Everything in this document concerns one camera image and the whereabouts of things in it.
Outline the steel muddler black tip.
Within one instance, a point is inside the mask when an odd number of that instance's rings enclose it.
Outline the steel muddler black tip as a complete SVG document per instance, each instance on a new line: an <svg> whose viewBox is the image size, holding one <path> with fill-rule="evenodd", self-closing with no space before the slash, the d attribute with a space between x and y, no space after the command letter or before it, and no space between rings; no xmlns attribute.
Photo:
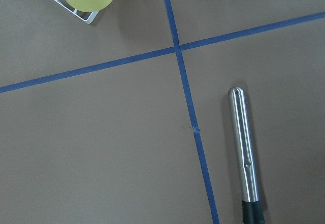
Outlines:
<svg viewBox="0 0 325 224"><path fill-rule="evenodd" d="M228 91L229 107L242 194L243 223L265 223L251 142L245 92L240 87Z"/></svg>

